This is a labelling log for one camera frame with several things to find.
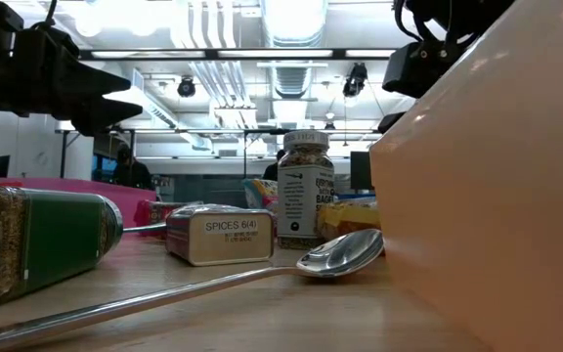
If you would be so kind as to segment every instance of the white jar lid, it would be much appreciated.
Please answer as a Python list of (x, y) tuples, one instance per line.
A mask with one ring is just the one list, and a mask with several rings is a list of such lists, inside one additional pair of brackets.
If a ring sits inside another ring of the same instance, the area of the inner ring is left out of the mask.
[(329, 136), (314, 130), (292, 131), (283, 135), (283, 148), (290, 149), (297, 145), (317, 145), (329, 147)]

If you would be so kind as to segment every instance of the person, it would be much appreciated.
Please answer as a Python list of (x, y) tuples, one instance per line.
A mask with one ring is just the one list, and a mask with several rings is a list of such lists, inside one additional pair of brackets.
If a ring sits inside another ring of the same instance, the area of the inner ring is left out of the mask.
[(277, 155), (278, 161), (266, 167), (266, 170), (264, 170), (264, 175), (262, 175), (263, 180), (269, 180), (269, 181), (278, 180), (278, 163), (280, 162), (280, 160), (284, 155), (285, 155), (284, 150), (278, 152)]
[(132, 151), (127, 145), (118, 148), (112, 180), (116, 185), (154, 190), (152, 175), (142, 162), (132, 156)]

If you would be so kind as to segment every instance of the green spice jar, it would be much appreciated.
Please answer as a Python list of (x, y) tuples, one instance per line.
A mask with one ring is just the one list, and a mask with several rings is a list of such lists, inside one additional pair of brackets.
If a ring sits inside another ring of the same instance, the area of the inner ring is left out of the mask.
[(287, 152), (278, 169), (278, 244), (310, 249), (324, 242), (317, 236), (317, 212), (333, 202), (329, 138), (319, 131), (295, 131), (283, 136), (283, 147)]
[(0, 187), (0, 302), (94, 268), (122, 231), (107, 198)]

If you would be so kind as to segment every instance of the spoon bowl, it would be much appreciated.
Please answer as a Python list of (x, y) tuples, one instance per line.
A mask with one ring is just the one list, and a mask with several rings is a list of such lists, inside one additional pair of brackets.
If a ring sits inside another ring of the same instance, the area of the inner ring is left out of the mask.
[(294, 267), (252, 270), (2, 327), (0, 350), (277, 275), (312, 278), (349, 275), (366, 267), (382, 250), (380, 231), (361, 230), (310, 250)]

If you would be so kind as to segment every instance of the table surface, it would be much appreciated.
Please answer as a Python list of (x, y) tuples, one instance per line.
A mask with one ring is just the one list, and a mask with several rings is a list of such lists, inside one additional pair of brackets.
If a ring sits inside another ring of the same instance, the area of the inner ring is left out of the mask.
[[(278, 250), (276, 266), (301, 251)], [(0, 306), (0, 325), (265, 268), (191, 267), (163, 242), (125, 238), (96, 270)], [(22, 351), (490, 351), (389, 283), (383, 258), (334, 281), (265, 279), (36, 342)]]

